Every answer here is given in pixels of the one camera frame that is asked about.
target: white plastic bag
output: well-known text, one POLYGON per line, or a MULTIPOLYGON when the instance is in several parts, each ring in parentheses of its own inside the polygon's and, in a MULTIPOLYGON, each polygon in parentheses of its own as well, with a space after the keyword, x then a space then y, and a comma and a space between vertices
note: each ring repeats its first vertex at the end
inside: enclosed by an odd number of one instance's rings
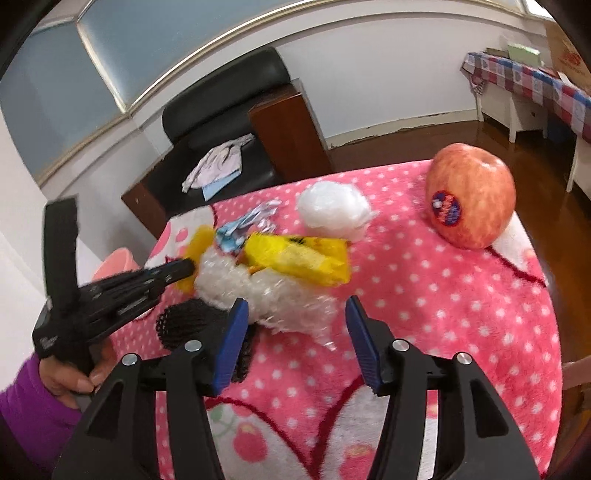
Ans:
POLYGON ((202 255, 195 290, 206 303, 221 310, 232 308, 241 297, 248 302, 249 322, 274 332, 300 332, 334 348, 330 325, 337 314, 337 301, 322 287, 315 287, 270 268, 252 276, 232 257, 209 248, 202 255))
POLYGON ((319 181, 305 189, 297 211, 311 236, 358 242, 373 218, 367 198, 355 185, 319 181))

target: bubble wrap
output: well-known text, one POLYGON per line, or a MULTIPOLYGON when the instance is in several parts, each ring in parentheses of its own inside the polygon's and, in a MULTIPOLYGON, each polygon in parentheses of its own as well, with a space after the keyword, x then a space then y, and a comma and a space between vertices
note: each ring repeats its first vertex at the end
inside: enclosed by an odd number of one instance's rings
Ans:
POLYGON ((248 302, 249 321, 274 332, 300 332, 331 348, 330 324, 336 299, 326 289, 266 268, 249 275, 244 265, 209 248, 201 257, 195 290, 205 302, 229 310, 241 297, 248 302))

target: purple sleeve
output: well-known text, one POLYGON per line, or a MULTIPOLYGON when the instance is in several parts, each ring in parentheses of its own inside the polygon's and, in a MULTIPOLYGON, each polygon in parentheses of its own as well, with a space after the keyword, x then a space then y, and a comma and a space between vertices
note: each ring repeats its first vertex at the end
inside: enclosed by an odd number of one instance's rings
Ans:
POLYGON ((80 419, 80 412, 56 400, 41 383, 39 358, 21 367, 14 383, 0 393, 0 414, 29 460, 51 471, 80 419))

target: blue cloth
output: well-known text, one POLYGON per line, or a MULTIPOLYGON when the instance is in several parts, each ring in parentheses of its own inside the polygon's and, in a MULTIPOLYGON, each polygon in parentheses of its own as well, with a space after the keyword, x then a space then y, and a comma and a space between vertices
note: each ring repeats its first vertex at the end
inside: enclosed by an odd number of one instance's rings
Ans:
POLYGON ((239 175, 240 170, 234 170, 227 177, 213 181, 202 187, 203 198, 205 199, 205 201, 208 201, 211 197, 213 197, 217 192, 219 192, 222 188, 228 185, 228 183, 237 178, 239 175))

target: cloth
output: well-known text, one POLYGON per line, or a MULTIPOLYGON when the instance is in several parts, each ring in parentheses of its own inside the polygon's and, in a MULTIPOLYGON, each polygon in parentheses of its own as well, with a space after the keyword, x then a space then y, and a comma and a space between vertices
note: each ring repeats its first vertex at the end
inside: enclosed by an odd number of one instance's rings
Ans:
POLYGON ((462 68, 470 73, 470 84, 477 95, 483 89, 478 79, 494 83, 546 107, 573 132, 591 142, 591 97, 583 90, 538 69, 482 52, 466 55, 462 68))
MULTIPOLYGON (((386 321, 398 337, 423 352, 474 356, 520 426, 540 472, 548 468, 561 408, 561 356, 556 319, 543 281, 525 274, 493 249, 457 249, 423 217, 429 161, 332 174, 356 184, 377 216, 364 240, 349 248, 352 279, 334 289, 339 304, 352 294, 370 317, 386 321)), ((296 199, 319 179, 253 192, 213 205, 216 225, 261 202, 278 199, 277 233, 305 233, 296 199)), ((162 264, 185 249, 201 209, 171 219, 152 252, 162 264)), ((523 228, 516 223, 515 229, 523 228)), ((527 242, 516 241, 522 246, 527 242)), ((528 259, 537 265, 535 255, 528 259)), ((143 321, 113 336, 120 354, 143 358, 165 353, 154 322, 183 301, 169 287, 143 321)), ((251 480, 363 479, 378 444, 388 400, 363 386, 352 344, 339 313, 332 328, 335 351, 298 333, 261 329, 246 380, 207 401, 209 419, 227 478, 251 480)), ((174 478, 164 396, 157 398, 157 442, 163 478, 174 478)), ((424 468, 430 478, 437 431, 437 400, 428 399, 424 468)))
MULTIPOLYGON (((252 134, 229 140, 213 147, 199 160, 197 166, 183 182, 183 192, 198 189, 217 180, 223 179, 236 171, 242 171, 241 148, 255 138, 252 134)), ((215 195, 224 185, 212 194, 215 195)))
POLYGON ((27 458, 44 472, 53 470, 80 419, 78 410, 60 403, 43 386, 36 355, 22 365, 14 383, 0 393, 0 414, 27 458))

